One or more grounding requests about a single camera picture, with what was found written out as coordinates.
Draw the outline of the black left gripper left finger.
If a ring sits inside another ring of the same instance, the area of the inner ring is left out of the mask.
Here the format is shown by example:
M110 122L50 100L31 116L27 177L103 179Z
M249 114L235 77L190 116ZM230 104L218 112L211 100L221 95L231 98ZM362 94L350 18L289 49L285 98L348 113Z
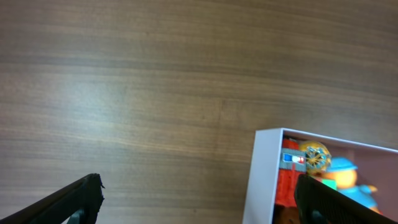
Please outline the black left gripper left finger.
M28 207L1 219L1 224L95 224L104 201L99 174L88 174Z

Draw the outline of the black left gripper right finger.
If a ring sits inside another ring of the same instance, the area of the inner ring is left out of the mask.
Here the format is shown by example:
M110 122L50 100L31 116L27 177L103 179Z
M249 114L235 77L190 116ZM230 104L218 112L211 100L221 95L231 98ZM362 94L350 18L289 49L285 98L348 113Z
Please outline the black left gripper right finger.
M299 175L294 196L304 224L397 224L306 174Z

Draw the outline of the colourful puzzle cube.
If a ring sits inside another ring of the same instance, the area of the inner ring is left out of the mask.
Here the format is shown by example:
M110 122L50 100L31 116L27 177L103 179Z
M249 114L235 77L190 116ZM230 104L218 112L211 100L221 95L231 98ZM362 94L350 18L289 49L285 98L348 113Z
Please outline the colourful puzzle cube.
M333 190L337 190L337 184L336 181L333 179L325 179L323 177L315 177L313 176L313 178L321 183L323 183L324 185L330 187Z

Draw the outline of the brown toy with orange top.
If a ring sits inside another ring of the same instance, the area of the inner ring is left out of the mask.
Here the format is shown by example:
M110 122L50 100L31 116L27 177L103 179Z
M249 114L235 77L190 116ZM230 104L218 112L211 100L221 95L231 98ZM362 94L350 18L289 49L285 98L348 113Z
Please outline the brown toy with orange top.
M299 210L296 207L275 205L272 224L300 224Z

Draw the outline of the yellow duck toy blue hat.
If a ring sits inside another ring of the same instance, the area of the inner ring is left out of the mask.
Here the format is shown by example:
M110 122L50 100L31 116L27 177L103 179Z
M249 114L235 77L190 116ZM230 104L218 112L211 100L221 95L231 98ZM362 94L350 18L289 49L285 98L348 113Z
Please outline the yellow duck toy blue hat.
M357 185L358 167L345 157L333 157L330 166L322 173L325 179L334 180L336 189L344 196L360 203L368 209L380 213L372 193L377 192L373 185Z

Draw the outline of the yellow round toy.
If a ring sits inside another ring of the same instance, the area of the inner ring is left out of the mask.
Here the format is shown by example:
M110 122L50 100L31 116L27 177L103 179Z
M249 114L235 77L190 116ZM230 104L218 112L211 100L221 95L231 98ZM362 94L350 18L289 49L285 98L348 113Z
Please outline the yellow round toy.
M299 144L299 150L305 153L307 173L321 173L331 164L331 154L327 147L318 141L304 141Z

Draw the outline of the red toy fire truck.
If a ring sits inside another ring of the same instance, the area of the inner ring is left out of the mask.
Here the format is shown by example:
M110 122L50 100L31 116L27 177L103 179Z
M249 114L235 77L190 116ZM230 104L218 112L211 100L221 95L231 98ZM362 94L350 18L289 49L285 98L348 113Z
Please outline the red toy fire truck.
M280 151L279 171L275 203L284 207L296 207L294 192L300 174L306 174L305 153L291 138L283 138Z

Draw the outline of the white box pink interior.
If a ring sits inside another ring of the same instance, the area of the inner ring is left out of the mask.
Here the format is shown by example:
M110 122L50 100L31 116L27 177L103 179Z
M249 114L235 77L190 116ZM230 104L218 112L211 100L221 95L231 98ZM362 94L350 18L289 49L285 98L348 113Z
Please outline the white box pink interior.
M244 206L243 223L272 223L284 137L319 141L332 156L359 166L359 182L377 187L378 209L397 220L397 150L288 128L256 131Z

